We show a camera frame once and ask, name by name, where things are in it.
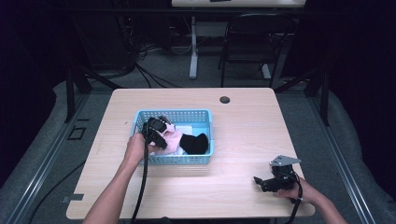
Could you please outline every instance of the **forearm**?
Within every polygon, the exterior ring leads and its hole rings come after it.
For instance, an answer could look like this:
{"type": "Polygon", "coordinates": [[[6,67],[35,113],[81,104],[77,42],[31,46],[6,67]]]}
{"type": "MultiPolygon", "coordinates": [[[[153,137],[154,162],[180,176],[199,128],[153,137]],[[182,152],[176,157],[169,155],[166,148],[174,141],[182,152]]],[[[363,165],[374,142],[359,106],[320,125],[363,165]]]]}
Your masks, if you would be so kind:
{"type": "Polygon", "coordinates": [[[83,223],[117,223],[128,184],[138,162],[124,161],[113,179],[92,206],[83,223]]]}
{"type": "Polygon", "coordinates": [[[332,201],[325,196],[318,197],[318,200],[313,205],[319,210],[327,224],[347,223],[332,201]]]}

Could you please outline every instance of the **basket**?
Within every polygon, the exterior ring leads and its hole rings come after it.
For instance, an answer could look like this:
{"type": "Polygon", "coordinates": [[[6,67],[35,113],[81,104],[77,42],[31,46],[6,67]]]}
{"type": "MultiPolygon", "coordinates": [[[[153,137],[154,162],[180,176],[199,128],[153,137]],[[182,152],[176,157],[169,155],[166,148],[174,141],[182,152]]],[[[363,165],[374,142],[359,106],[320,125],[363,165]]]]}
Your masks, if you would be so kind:
{"type": "Polygon", "coordinates": [[[214,140],[212,129],[212,114],[205,109],[179,109],[179,110],[139,110],[134,117],[134,125],[131,133],[140,133],[143,124],[150,117],[158,118],[166,116],[170,122],[177,126],[191,127],[192,134],[206,134],[209,146],[205,154],[200,155],[149,155],[148,164],[208,164],[214,152],[214,140]]]}

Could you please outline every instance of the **black chair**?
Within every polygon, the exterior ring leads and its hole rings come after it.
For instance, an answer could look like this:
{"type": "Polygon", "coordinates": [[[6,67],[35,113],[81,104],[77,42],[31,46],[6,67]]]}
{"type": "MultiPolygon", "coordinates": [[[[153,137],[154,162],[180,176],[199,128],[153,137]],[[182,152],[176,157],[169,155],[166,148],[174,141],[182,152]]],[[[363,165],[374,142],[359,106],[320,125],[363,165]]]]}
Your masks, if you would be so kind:
{"type": "Polygon", "coordinates": [[[259,69],[273,63],[269,87],[272,87],[277,61],[285,36],[294,28],[292,18],[278,14],[245,13],[227,24],[219,61],[221,87],[224,86],[225,64],[257,63],[259,69]]]}

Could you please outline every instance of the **table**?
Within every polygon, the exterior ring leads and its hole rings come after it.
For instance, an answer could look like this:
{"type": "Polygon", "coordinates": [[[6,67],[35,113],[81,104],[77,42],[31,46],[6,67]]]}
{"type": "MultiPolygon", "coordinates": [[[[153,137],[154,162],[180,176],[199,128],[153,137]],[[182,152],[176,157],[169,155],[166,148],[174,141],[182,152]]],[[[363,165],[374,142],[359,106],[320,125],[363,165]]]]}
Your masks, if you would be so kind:
{"type": "MultiPolygon", "coordinates": [[[[225,2],[210,2],[210,0],[172,0],[172,7],[293,7],[302,8],[305,5],[305,0],[231,0],[225,2]]],[[[212,22],[209,25],[210,32],[213,33],[213,29],[218,29],[214,35],[210,36],[221,36],[224,35],[226,22],[212,22]]],[[[198,66],[198,53],[196,46],[197,26],[195,17],[191,20],[191,64],[190,64],[190,79],[197,78],[197,66],[198,66]]]]}
{"type": "MultiPolygon", "coordinates": [[[[140,109],[209,109],[214,154],[209,164],[149,165],[137,218],[289,217],[293,204],[262,192],[253,176],[273,178],[269,161],[296,158],[274,91],[262,89],[120,89],[113,92],[66,215],[82,219],[116,173],[140,109]],[[219,98],[227,96],[230,103],[219,98]]],[[[303,176],[300,164],[293,165],[303,176]]],[[[143,166],[130,182],[121,218],[131,218],[143,166]]],[[[297,216],[315,208],[301,204],[297,216]]]]}

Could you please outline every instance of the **black sock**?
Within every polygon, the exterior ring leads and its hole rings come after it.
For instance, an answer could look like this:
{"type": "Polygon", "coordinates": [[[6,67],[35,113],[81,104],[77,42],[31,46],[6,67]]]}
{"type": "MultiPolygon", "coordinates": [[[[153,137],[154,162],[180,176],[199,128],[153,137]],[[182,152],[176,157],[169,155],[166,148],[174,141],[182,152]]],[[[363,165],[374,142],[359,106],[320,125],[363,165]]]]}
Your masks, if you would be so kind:
{"type": "Polygon", "coordinates": [[[188,154],[205,154],[207,147],[209,146],[207,136],[201,133],[198,136],[183,134],[180,139],[180,146],[188,154]]]}

